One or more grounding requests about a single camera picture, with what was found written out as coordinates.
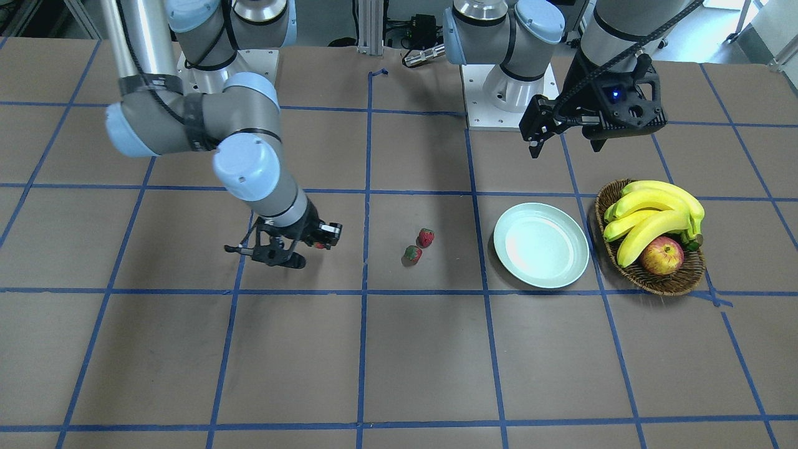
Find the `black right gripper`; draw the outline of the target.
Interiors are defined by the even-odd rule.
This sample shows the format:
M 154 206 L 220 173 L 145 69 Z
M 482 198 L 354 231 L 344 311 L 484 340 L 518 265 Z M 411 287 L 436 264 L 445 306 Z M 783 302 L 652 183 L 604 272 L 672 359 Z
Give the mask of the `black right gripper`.
M 307 259 L 296 253 L 297 244 L 304 243 L 314 248 L 314 243 L 322 242 L 330 250 L 339 242 L 341 233 L 341 224 L 322 221 L 315 205 L 308 203 L 305 213 L 289 226 L 279 227 L 275 221 L 258 216 L 240 246 L 225 245 L 224 250 L 248 256 L 252 261 L 268 266 L 302 269 L 307 265 Z

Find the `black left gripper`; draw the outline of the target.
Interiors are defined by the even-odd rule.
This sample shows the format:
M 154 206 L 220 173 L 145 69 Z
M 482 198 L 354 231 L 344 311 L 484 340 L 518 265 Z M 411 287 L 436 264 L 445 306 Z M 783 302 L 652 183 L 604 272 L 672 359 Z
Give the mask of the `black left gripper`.
M 642 53 L 632 62 L 626 71 L 607 69 L 591 77 L 599 66 L 579 49 L 559 96 L 534 95 L 522 115 L 519 131 L 530 143 L 531 158 L 539 158 L 541 143 L 572 127 L 581 128 L 595 153 L 608 139 L 649 135 L 664 128 L 667 116 L 653 61 Z

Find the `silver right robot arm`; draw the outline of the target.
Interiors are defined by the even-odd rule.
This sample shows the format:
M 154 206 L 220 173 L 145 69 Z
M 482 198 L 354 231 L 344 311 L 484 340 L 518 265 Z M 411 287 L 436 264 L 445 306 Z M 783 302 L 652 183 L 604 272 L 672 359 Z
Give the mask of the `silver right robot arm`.
M 103 1 L 122 99 L 105 126 L 128 157 L 211 152 L 223 187 L 254 213 L 226 246 L 268 266 L 303 268 L 304 243 L 331 249 L 341 224 L 320 219 L 283 162 L 274 83 L 244 59 L 296 40 L 293 1 Z

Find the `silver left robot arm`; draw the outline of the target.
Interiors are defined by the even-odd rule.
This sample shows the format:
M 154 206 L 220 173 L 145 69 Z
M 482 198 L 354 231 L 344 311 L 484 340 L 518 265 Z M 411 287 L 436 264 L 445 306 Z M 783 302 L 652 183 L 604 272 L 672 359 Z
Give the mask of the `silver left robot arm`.
M 650 135 L 667 123 L 660 77 L 651 55 L 656 42 L 701 5 L 699 1 L 598 1 L 577 46 L 560 94 L 540 90 L 507 102 L 511 85 L 538 87 L 566 20 L 547 1 L 454 1 L 445 9 L 447 59 L 491 65 L 491 102 L 521 113 L 518 127 L 538 157 L 544 143 L 581 128 L 593 151 L 615 138 Z

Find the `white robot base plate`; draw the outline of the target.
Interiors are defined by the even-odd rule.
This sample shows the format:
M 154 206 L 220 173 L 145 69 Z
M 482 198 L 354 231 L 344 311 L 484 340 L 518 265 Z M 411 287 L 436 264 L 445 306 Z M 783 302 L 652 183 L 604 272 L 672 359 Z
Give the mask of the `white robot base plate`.
M 498 65 L 462 65 L 461 76 L 470 130 L 516 132 L 533 95 L 559 94 L 551 65 L 532 82 L 512 79 Z
M 185 93 L 219 93 L 229 77 L 237 73 L 257 73 L 276 85 L 277 66 L 280 51 L 278 49 L 243 49 L 238 52 L 231 65 L 212 71 L 189 69 L 184 54 L 180 54 L 176 65 L 176 73 L 183 82 Z

